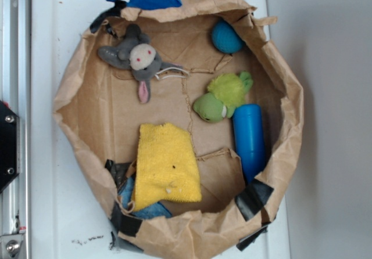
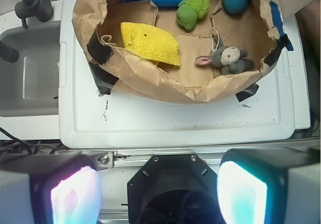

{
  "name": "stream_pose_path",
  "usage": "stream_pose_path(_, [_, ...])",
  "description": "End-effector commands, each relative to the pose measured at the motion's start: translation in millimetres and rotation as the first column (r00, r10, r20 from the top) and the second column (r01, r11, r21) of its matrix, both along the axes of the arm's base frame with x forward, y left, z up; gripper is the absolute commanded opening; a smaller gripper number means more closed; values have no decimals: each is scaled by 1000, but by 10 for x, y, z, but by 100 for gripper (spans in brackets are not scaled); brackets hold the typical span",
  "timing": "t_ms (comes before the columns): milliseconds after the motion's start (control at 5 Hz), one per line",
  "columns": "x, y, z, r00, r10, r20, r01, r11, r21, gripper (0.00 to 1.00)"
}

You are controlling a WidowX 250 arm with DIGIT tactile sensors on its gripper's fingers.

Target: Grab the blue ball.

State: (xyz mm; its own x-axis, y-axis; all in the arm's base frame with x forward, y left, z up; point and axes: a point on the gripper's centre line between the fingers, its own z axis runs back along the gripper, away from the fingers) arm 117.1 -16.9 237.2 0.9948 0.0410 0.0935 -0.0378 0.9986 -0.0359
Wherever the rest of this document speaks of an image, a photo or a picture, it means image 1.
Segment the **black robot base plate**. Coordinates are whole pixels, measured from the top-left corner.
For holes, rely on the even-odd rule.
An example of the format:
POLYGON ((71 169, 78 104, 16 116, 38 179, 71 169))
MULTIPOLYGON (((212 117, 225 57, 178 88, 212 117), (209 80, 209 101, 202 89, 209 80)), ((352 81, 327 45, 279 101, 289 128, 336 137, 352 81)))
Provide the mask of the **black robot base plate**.
POLYGON ((6 102, 1 101, 1 193, 20 173, 20 120, 6 102))

